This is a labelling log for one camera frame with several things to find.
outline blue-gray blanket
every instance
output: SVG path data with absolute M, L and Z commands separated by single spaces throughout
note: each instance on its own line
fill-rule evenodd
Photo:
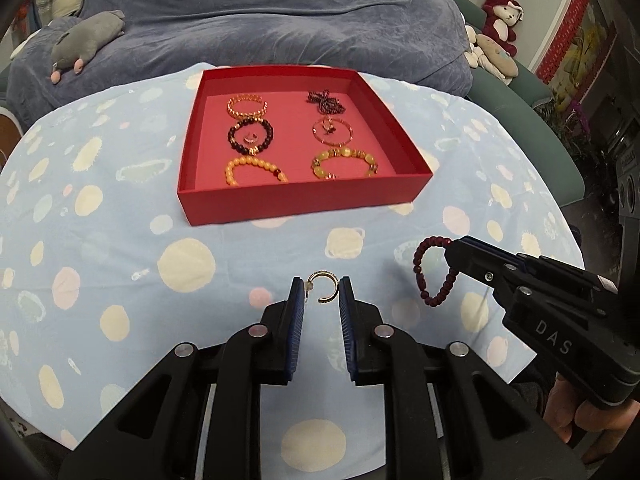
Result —
M 50 53 L 81 19 L 120 9 L 126 33 L 81 75 L 50 81 Z M 7 102 L 29 128 L 81 97 L 206 61 L 324 64 L 466 95 L 472 76 L 451 0 L 84 0 L 79 17 L 44 27 L 14 60 Z

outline red box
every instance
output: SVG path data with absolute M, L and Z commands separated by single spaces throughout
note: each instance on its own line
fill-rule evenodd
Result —
M 346 108 L 336 117 L 353 129 L 348 147 L 373 154 L 377 175 L 365 177 L 364 161 L 344 157 L 322 164 L 338 178 L 319 180 L 314 175 L 311 161 L 328 147 L 312 133 L 322 115 L 307 97 L 309 91 L 324 89 Z M 227 138 L 236 120 L 227 113 L 226 104 L 237 94 L 259 94 L 267 101 L 264 118 L 273 127 L 273 142 L 258 158 L 276 164 L 288 182 L 262 168 L 238 166 L 234 177 L 239 186 L 226 183 L 226 164 L 241 156 Z M 247 112 L 259 107 L 241 102 L 234 108 Z M 334 135 L 348 139 L 348 131 L 336 126 Z M 260 142 L 264 138 L 260 124 L 250 124 L 238 131 L 238 141 L 249 132 L 255 132 Z M 192 226 L 220 224 L 411 202 L 432 174 L 387 106 L 353 70 L 289 65 L 218 68 L 204 71 L 200 81 L 184 141 L 178 198 Z

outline green sofa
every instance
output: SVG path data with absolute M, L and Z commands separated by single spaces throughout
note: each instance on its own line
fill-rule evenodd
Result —
M 477 30 L 484 27 L 484 10 L 469 0 L 453 1 L 469 25 Z M 474 69 L 467 98 L 500 121 L 536 167 L 558 205 L 577 202 L 584 197 L 582 176 L 556 134 L 533 109 L 552 99 L 551 90 L 516 63 L 520 75 L 509 86 L 482 68 Z

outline polka dot tablecloth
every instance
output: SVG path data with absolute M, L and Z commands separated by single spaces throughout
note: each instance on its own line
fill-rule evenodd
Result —
M 206 68 L 59 108 L 0 175 L 0 392 L 18 414 L 74 448 L 175 344 L 226 341 L 319 269 L 350 276 L 357 298 L 419 342 L 465 341 L 507 381 L 527 365 L 532 351 L 502 327 L 486 286 L 461 276 L 430 309 L 412 272 L 430 235 L 582 265 L 545 184 L 491 115 L 365 75 L 435 173 L 413 203 L 192 228 L 175 189 Z M 439 287 L 442 250 L 422 267 Z M 382 389 L 350 382 L 337 301 L 310 301 L 294 380 L 262 391 L 263 478 L 349 478 L 382 465 L 384 445 Z

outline silver rivet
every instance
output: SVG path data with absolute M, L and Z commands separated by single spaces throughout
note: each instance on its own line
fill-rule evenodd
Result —
M 269 329 L 264 325 L 253 325 L 249 327 L 249 335 L 251 337 L 264 337 Z
M 460 341 L 456 341 L 455 343 L 451 343 L 449 345 L 449 352 L 451 352 L 456 357 L 464 357 L 469 353 L 469 347 Z
M 394 334 L 395 330 L 392 326 L 389 325 L 378 325 L 373 329 L 373 332 L 378 337 L 391 337 Z
M 175 347 L 174 353 L 178 357 L 189 357 L 193 354 L 193 345 L 190 345 L 189 343 L 181 343 Z

